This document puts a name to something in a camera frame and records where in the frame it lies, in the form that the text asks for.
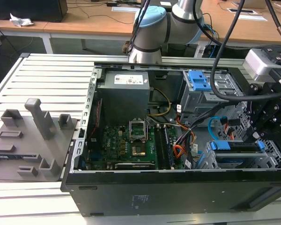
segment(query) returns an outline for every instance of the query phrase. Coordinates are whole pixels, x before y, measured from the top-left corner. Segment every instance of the black computer case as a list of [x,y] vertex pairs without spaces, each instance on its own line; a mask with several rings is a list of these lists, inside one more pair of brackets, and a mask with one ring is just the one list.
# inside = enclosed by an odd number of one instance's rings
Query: black computer case
[[67,13],[67,1],[0,0],[0,20],[10,19],[10,13],[32,21],[61,22]]

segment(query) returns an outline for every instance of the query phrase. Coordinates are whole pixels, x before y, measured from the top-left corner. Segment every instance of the blue clip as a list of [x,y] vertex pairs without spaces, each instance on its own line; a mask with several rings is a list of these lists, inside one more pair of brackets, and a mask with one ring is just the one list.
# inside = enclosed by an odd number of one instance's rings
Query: blue clip
[[258,147],[260,148],[261,151],[265,151],[266,147],[265,147],[265,145],[263,144],[262,141],[257,141],[257,145],[258,145]]
[[188,79],[192,82],[194,90],[211,91],[211,86],[202,71],[188,71]]
[[211,142],[210,147],[213,151],[217,149],[217,146],[216,146],[215,142]]
[[228,141],[213,141],[213,143],[217,147],[217,150],[231,150]]

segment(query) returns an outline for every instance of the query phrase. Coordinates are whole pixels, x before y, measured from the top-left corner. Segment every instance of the gray power supply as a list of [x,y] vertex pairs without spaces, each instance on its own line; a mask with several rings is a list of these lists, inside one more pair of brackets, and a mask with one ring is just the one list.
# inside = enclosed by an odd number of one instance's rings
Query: gray power supply
[[105,76],[105,82],[97,88],[103,98],[105,122],[127,125],[135,118],[144,120],[150,93],[148,73],[107,71]]

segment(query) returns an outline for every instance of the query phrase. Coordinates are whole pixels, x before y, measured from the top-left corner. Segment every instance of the motherboard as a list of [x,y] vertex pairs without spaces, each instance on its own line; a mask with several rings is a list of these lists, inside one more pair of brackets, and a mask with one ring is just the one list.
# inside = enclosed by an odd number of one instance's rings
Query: motherboard
[[[132,138],[142,135],[145,139]],[[105,126],[100,151],[89,149],[87,166],[91,170],[158,170],[165,165],[180,169],[181,160],[172,154],[176,139],[173,126],[145,126],[145,131],[142,126]]]

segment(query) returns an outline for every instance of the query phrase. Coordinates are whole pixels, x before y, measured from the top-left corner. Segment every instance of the power supply label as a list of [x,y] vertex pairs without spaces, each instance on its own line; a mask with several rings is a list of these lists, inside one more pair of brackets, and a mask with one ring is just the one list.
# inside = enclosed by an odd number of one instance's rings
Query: power supply label
[[144,84],[142,75],[117,74],[114,76],[114,84]]

